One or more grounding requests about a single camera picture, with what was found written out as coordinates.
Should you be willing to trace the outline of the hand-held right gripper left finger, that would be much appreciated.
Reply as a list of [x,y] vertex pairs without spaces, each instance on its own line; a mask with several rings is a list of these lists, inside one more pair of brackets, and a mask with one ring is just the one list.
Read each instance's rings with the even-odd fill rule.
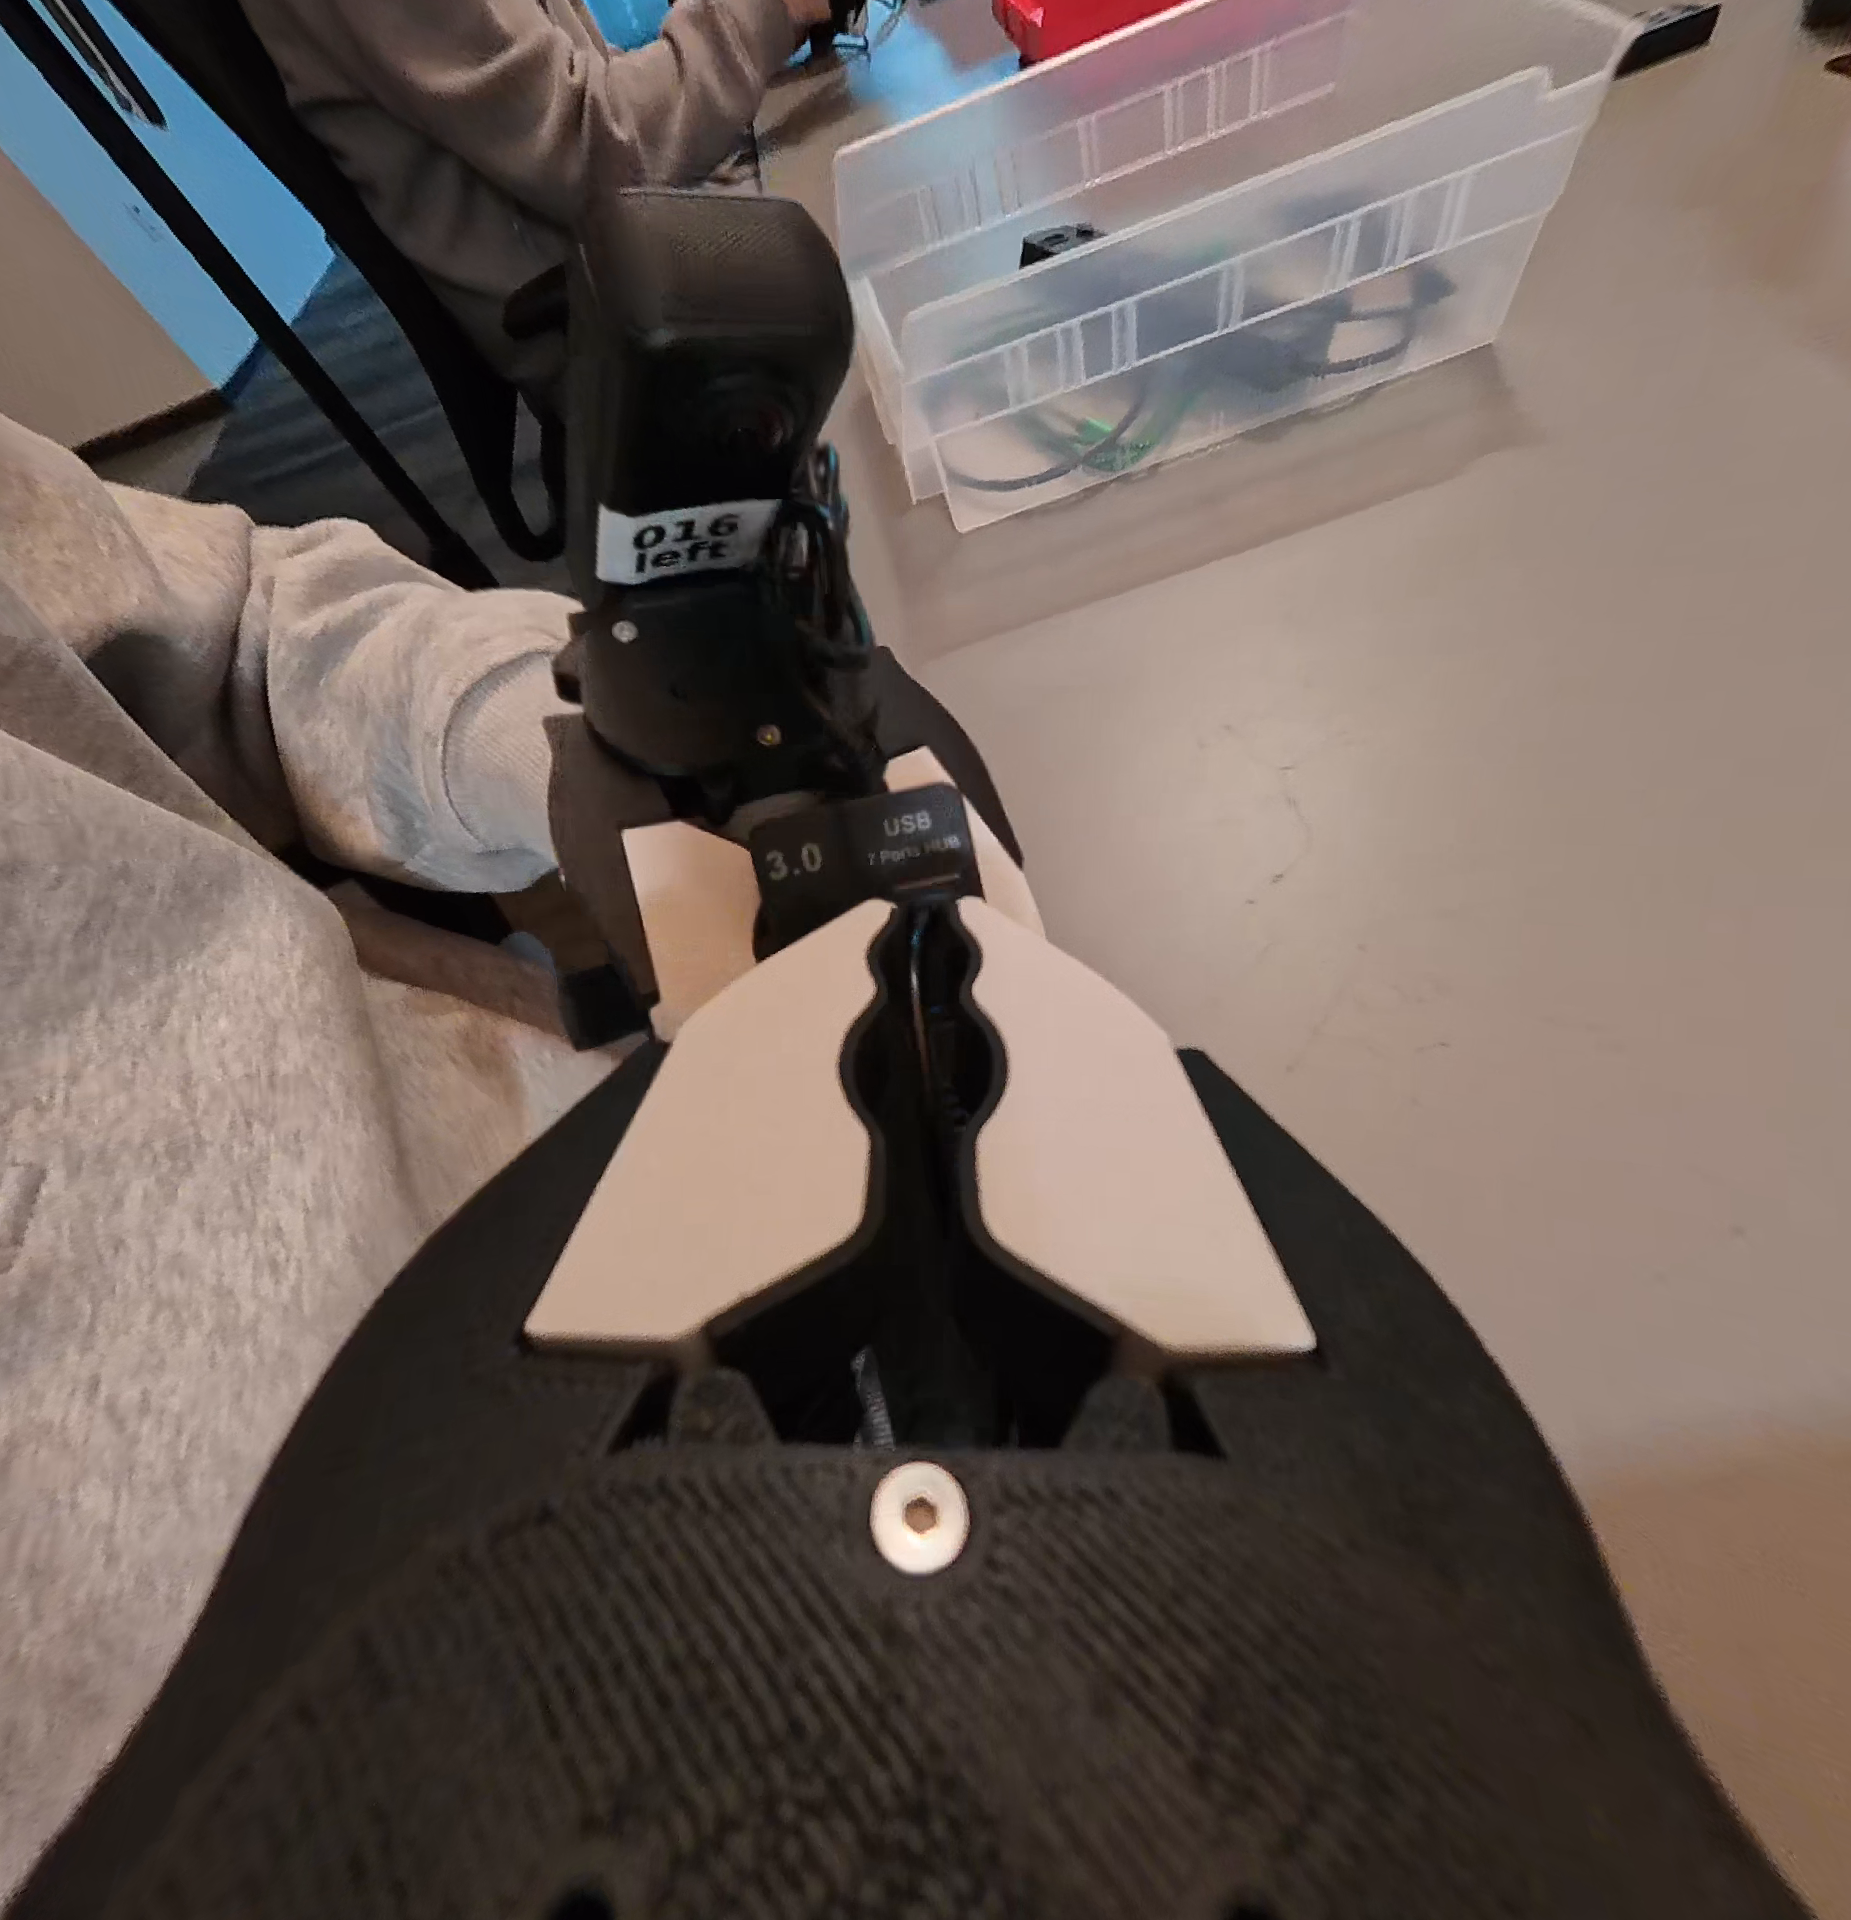
[[677,1354],[870,1241],[891,1154],[853,1059],[885,1005],[893,919],[861,901],[680,1026],[529,1309],[529,1344]]

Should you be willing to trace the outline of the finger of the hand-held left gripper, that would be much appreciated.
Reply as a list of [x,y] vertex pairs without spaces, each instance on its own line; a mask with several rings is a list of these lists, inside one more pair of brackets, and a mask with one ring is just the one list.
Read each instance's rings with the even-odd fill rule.
[[954,780],[952,772],[931,749],[912,749],[888,764],[885,787],[891,794],[912,794],[931,786],[950,786],[962,801],[979,869],[979,888],[986,906],[1044,942],[1047,928],[1037,913],[1034,888],[1002,836],[986,822],[979,801]]
[[688,822],[626,830],[621,847],[657,984],[650,1027],[675,1038],[756,966],[756,873],[741,843]]

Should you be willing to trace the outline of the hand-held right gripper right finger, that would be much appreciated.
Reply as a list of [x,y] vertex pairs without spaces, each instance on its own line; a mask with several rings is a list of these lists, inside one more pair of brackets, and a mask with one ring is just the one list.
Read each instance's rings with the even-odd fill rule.
[[1002,1053],[971,1138],[991,1255],[1168,1361],[1316,1351],[1165,1030],[986,901],[959,916],[969,1002]]

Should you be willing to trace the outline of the black USB hub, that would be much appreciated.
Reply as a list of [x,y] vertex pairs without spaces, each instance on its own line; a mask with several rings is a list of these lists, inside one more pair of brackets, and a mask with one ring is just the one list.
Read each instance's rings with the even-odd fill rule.
[[747,834],[747,853],[758,884],[758,961],[863,901],[982,897],[971,819],[948,780],[768,819]]

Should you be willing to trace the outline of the person's left forearm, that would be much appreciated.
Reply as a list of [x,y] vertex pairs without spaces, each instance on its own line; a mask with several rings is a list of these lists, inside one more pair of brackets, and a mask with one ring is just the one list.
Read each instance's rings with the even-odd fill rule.
[[552,657],[577,604],[461,588],[350,521],[255,529],[239,637],[318,857],[447,894],[556,872]]

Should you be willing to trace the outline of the beige desk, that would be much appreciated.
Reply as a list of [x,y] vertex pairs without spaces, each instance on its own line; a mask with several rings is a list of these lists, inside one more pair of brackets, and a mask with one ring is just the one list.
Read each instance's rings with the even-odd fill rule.
[[1461,1306],[1851,1916],[1851,85],[1801,13],[1612,86],[1490,350],[973,533],[859,376],[831,433],[1047,928]]

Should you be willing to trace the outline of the black office chair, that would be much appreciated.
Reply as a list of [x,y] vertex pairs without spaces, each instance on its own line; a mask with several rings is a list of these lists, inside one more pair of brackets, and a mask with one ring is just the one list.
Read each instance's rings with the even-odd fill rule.
[[345,517],[466,587],[567,588],[561,441],[486,367],[298,122],[239,4],[117,4],[335,249],[296,321],[103,107],[160,125],[91,4],[0,4],[0,28],[170,222],[257,341],[222,386],[0,152],[0,410],[118,472],[255,518]]

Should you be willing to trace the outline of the blue mat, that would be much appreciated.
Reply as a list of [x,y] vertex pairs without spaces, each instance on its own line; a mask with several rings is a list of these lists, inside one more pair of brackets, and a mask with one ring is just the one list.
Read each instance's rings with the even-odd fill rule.
[[855,98],[934,107],[1011,70],[1014,52],[984,4],[861,4],[784,85],[845,85]]

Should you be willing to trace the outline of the small clear plastic bin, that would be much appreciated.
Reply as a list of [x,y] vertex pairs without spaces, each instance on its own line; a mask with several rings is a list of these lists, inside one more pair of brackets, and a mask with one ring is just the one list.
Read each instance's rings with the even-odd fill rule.
[[[1532,66],[1200,195],[1181,154],[973,263],[920,258],[894,337],[912,497],[979,532],[1494,347],[1601,93]],[[1062,222],[1103,239],[1019,274]]]

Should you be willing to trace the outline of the large clear plastic bin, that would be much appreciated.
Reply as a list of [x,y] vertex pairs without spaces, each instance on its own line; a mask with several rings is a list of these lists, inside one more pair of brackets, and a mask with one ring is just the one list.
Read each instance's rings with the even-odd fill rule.
[[841,145],[837,249],[898,466],[894,337],[903,289],[931,280],[920,258],[973,263],[989,235],[1101,210],[1114,178],[1181,154],[1200,195],[1532,66],[1601,77],[1605,103],[1635,31],[1601,4],[1181,4]]

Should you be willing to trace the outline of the red box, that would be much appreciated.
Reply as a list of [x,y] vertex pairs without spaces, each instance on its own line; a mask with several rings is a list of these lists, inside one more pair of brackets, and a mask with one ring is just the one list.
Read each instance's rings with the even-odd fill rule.
[[1062,58],[1097,39],[1138,26],[1178,2],[1163,0],[1059,0],[1059,2],[1007,2],[989,4],[989,13],[1018,55],[1018,69]]

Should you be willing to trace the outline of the blue panel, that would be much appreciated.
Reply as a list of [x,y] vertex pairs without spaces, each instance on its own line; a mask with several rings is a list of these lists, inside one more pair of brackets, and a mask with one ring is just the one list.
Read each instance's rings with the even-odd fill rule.
[[[322,227],[117,4],[91,4],[91,13],[163,123],[120,108],[120,93],[107,82],[97,85],[103,107],[120,114],[124,131],[211,225],[271,307],[296,321],[335,263]],[[227,383],[255,347],[255,330],[1,28],[0,152],[171,347],[214,386]]]

